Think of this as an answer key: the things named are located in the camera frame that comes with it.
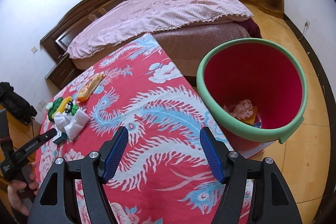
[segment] black bag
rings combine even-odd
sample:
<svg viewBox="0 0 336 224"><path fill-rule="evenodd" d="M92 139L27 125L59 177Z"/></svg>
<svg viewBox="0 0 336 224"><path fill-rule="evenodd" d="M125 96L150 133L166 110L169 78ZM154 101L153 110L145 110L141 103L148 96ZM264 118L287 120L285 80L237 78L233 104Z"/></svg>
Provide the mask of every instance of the black bag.
<svg viewBox="0 0 336 224"><path fill-rule="evenodd" d="M18 121L27 125L37 111L24 98L14 92L14 88L5 82L0 83L0 104Z"/></svg>

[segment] white plastic bag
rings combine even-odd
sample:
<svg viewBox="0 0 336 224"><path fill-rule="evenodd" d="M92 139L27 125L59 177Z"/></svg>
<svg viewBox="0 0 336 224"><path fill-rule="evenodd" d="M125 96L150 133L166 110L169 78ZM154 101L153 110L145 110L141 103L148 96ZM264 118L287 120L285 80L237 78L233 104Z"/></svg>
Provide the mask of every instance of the white plastic bag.
<svg viewBox="0 0 336 224"><path fill-rule="evenodd" d="M67 126L71 120L72 120L72 115L70 113L60 113L57 112L54 116L54 122L56 127L65 133L65 126Z"/></svg>
<svg viewBox="0 0 336 224"><path fill-rule="evenodd" d="M87 115L81 109L77 110L76 114L72 117L70 123L64 127L65 133L68 135L68 138L71 142L73 142L73 140L83 130L84 126L86 126L89 120L89 115Z"/></svg>

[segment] green toy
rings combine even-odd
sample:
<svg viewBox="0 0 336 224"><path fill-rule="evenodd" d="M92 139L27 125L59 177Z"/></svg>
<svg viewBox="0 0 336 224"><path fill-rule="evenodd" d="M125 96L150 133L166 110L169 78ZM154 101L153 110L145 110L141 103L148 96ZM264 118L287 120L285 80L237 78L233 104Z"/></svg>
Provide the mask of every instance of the green toy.
<svg viewBox="0 0 336 224"><path fill-rule="evenodd" d="M61 104L62 101L63 101L63 98L59 97L53 103L47 104L46 109L48 110L49 121L54 122L53 114L56 112L56 110L58 109L58 107L59 107L59 105Z"/></svg>
<svg viewBox="0 0 336 224"><path fill-rule="evenodd" d="M57 112L57 110L58 112L61 112L61 113L65 112L65 113L70 113L71 115L75 115L79 107L78 105L73 103L71 97L67 97L65 99L62 97L59 97L54 102L47 104L46 109L48 110L48 119L51 122L54 122L53 117L54 117L55 112Z"/></svg>

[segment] screw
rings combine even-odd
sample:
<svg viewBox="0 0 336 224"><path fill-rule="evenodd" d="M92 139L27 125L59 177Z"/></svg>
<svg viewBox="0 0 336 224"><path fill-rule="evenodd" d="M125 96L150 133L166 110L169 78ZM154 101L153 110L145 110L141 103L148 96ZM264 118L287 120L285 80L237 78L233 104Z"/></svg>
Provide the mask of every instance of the screw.
<svg viewBox="0 0 336 224"><path fill-rule="evenodd" d="M238 153L236 151L230 151L229 156L231 158L238 158Z"/></svg>
<svg viewBox="0 0 336 224"><path fill-rule="evenodd" d="M98 152L97 151L93 151L89 154L90 158L94 159L98 157Z"/></svg>
<svg viewBox="0 0 336 224"><path fill-rule="evenodd" d="M274 160L273 160L272 158L270 158L270 157L266 157L266 158L265 158L265 161L266 161L266 163L268 163L268 164L272 164L272 163L274 163Z"/></svg>
<svg viewBox="0 0 336 224"><path fill-rule="evenodd" d="M55 163L56 164L61 164L63 162L63 159L62 158L57 158L56 160L55 160Z"/></svg>

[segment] yellow sponge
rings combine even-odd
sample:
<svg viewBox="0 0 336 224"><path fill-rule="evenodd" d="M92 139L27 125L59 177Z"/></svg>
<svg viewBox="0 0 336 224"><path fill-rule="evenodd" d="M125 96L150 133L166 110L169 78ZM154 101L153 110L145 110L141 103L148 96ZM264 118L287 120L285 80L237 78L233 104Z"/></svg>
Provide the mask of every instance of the yellow sponge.
<svg viewBox="0 0 336 224"><path fill-rule="evenodd" d="M250 126L254 125L255 118L257 116L257 111L258 111L258 107L253 106L253 115L250 118L241 119L240 121L243 123L249 124Z"/></svg>

